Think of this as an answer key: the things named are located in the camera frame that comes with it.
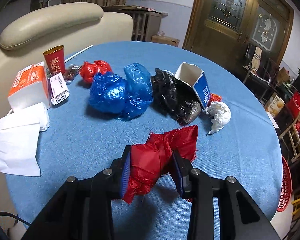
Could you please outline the wooden glass panel door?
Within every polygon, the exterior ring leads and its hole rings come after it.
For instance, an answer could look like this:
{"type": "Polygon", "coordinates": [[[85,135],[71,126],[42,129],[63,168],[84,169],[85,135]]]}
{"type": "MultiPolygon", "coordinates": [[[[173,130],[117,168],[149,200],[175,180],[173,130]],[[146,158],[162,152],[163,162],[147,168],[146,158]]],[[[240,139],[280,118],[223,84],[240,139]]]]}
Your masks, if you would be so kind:
{"type": "Polygon", "coordinates": [[[194,0],[183,48],[232,73],[250,44],[280,64],[293,16],[285,0],[194,0]]]}

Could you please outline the dark snack packet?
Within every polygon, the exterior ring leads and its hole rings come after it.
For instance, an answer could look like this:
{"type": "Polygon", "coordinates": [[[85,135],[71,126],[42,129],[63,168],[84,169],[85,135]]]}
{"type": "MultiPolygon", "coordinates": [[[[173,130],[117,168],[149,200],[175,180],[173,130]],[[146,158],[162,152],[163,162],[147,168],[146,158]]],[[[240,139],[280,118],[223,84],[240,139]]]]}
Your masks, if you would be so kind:
{"type": "Polygon", "coordinates": [[[81,66],[71,64],[65,71],[63,77],[66,83],[71,83],[79,73],[81,66]]]}

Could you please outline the red plastic mesh basket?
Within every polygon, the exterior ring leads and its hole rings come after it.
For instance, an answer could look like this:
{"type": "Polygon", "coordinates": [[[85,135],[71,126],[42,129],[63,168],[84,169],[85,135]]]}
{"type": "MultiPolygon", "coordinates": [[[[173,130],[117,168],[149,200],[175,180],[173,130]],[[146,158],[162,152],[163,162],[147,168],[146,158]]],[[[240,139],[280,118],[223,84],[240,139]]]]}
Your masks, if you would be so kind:
{"type": "Polygon", "coordinates": [[[288,207],[292,195],[292,178],[288,163],[286,162],[284,157],[282,157],[282,170],[282,185],[277,212],[285,211],[285,209],[288,207]]]}

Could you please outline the small red orange wrapper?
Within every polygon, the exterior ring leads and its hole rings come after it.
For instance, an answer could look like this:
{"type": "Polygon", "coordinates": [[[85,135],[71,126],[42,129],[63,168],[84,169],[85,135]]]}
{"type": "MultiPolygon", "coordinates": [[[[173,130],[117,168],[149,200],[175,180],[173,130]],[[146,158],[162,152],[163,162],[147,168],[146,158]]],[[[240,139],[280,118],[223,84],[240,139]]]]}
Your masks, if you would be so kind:
{"type": "Polygon", "coordinates": [[[223,98],[217,94],[214,94],[214,93],[210,93],[210,101],[211,102],[220,102],[222,101],[223,98]]]}

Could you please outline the white plastic straw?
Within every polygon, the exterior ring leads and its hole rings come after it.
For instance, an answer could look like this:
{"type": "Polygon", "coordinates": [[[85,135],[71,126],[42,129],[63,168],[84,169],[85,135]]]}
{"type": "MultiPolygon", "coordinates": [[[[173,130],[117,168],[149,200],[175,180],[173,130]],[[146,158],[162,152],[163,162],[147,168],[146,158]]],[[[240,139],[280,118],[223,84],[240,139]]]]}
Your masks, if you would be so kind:
{"type": "Polygon", "coordinates": [[[86,50],[92,48],[93,45],[87,46],[86,48],[74,53],[73,55],[71,55],[70,57],[68,57],[67,59],[64,60],[64,63],[67,63],[68,61],[70,61],[71,59],[73,59],[74,57],[78,56],[79,54],[85,52],[86,50]]]}

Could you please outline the blue round tablecloth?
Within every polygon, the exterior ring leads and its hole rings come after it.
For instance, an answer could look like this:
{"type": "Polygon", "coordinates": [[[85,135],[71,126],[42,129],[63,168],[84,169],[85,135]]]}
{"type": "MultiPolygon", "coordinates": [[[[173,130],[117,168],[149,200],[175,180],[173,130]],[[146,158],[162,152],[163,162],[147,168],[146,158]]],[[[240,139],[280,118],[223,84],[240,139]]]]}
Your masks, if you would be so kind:
{"type": "MultiPolygon", "coordinates": [[[[183,62],[204,72],[211,92],[222,97],[231,120],[222,130],[209,134],[211,121],[201,115],[194,167],[211,177],[234,176],[253,197],[268,219],[276,212],[282,160],[279,140],[266,111],[254,94],[231,73],[189,51],[147,42],[115,42],[94,46],[73,64],[103,60],[114,73],[140,63],[175,72],[183,62]]],[[[39,177],[6,177],[18,215],[32,222],[68,176],[93,177],[119,158],[126,145],[143,144],[151,132],[162,134],[179,127],[170,116],[148,108],[143,115],[123,121],[90,108],[89,89],[80,77],[69,85],[64,104],[49,110],[50,127],[40,134],[37,147],[39,177]]],[[[116,239],[185,239],[191,204],[179,197],[169,175],[159,178],[150,193],[136,196],[131,204],[112,203],[116,239]]]]}

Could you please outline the light blue plastic bag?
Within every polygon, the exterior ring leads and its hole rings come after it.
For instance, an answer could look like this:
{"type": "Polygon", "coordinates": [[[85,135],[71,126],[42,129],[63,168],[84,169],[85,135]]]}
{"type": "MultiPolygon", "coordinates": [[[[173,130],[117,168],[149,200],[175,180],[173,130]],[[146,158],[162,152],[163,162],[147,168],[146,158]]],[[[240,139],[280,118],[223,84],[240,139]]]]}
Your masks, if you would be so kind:
{"type": "Polygon", "coordinates": [[[120,114],[122,120],[128,121],[141,116],[153,101],[153,88],[150,72],[141,64],[125,66],[127,80],[127,99],[120,114]]]}

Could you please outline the white folded tissue stack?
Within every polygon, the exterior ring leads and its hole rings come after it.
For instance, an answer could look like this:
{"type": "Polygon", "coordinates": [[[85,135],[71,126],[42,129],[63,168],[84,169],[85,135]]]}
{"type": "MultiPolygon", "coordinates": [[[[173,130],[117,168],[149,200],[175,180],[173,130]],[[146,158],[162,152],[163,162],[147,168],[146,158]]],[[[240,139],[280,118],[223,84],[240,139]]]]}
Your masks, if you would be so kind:
{"type": "Polygon", "coordinates": [[[50,126],[42,102],[10,113],[0,119],[0,172],[39,177],[36,153],[39,133],[50,126]]]}

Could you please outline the white plastic bag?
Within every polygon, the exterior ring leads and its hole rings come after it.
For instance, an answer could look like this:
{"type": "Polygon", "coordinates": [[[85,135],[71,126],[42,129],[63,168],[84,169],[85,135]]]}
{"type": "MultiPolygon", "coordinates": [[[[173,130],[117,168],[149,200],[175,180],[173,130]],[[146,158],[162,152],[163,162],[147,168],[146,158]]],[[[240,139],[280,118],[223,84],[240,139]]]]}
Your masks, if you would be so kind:
{"type": "Polygon", "coordinates": [[[211,119],[211,130],[208,132],[208,135],[219,132],[231,119],[230,108],[220,101],[211,102],[210,106],[205,109],[205,113],[213,117],[211,119]]]}

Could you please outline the red fabric scrap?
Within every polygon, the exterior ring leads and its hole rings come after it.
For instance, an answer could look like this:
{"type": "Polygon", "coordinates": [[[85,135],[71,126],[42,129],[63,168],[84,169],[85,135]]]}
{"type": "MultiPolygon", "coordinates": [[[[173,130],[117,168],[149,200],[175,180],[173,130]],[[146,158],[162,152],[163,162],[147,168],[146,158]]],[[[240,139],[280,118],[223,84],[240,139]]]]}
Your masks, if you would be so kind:
{"type": "Polygon", "coordinates": [[[130,204],[135,196],[148,194],[160,176],[169,172],[173,151],[194,161],[196,158],[198,126],[187,126],[163,134],[150,133],[144,144],[131,146],[130,176],[123,200],[130,204]]]}

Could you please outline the orange white tissue pack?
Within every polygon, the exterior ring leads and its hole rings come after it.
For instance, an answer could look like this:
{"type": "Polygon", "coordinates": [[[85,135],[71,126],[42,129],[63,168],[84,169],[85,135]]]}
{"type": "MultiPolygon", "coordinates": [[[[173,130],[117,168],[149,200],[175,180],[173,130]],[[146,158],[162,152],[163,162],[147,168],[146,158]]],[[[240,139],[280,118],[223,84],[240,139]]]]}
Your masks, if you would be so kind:
{"type": "Polygon", "coordinates": [[[45,62],[38,62],[20,70],[13,81],[7,99],[14,112],[41,102],[49,109],[50,98],[45,62]]]}

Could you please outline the cardboard box on floor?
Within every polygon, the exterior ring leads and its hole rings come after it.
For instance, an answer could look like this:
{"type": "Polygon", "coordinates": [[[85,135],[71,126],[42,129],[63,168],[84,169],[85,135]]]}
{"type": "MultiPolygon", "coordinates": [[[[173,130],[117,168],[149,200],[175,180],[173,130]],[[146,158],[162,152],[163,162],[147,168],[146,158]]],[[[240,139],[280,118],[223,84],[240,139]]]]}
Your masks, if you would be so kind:
{"type": "Polygon", "coordinates": [[[172,37],[168,37],[168,36],[153,35],[151,38],[151,42],[167,44],[170,46],[178,47],[180,40],[177,38],[172,38],[172,37]]]}

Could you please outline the wooden chair with clothes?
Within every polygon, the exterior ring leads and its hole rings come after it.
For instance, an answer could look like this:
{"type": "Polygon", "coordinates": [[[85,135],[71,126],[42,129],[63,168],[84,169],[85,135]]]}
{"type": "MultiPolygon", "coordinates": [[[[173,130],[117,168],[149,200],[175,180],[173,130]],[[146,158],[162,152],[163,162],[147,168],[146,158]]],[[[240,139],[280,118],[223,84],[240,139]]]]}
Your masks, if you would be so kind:
{"type": "Polygon", "coordinates": [[[280,67],[270,58],[268,52],[263,51],[260,47],[252,43],[247,45],[242,63],[242,67],[247,72],[243,83],[246,84],[248,80],[251,80],[263,88],[262,94],[257,98],[260,101],[264,101],[267,91],[274,89],[276,85],[276,77],[280,67]]]}

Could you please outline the red plastic bag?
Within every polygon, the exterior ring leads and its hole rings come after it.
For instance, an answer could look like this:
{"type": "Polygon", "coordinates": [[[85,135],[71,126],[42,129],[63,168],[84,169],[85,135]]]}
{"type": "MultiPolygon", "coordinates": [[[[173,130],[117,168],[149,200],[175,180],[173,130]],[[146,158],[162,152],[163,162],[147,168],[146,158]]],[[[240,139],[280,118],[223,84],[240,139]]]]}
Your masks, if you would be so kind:
{"type": "Polygon", "coordinates": [[[87,84],[92,84],[94,76],[97,73],[106,74],[106,72],[113,72],[109,63],[103,60],[94,61],[94,63],[90,63],[84,61],[83,65],[80,68],[80,76],[83,81],[87,84]]]}

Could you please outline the dark blue plastic bag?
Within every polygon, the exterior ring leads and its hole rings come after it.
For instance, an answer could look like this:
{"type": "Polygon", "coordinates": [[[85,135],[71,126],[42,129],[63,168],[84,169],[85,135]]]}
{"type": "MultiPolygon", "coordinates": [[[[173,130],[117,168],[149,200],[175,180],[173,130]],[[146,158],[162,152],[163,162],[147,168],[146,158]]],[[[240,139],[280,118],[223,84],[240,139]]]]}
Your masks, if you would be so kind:
{"type": "Polygon", "coordinates": [[[93,109],[120,114],[128,98],[127,80],[112,72],[97,73],[90,87],[88,103],[93,109]]]}

